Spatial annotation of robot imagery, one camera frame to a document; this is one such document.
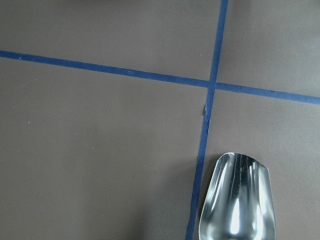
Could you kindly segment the metal scoop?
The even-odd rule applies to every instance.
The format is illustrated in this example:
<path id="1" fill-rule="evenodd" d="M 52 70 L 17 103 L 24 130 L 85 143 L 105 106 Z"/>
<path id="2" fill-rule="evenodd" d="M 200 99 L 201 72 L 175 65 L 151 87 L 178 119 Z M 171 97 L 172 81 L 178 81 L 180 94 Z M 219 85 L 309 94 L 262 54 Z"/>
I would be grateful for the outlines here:
<path id="1" fill-rule="evenodd" d="M 204 199 L 201 240 L 275 240 L 269 169 L 245 154 L 218 158 Z"/>

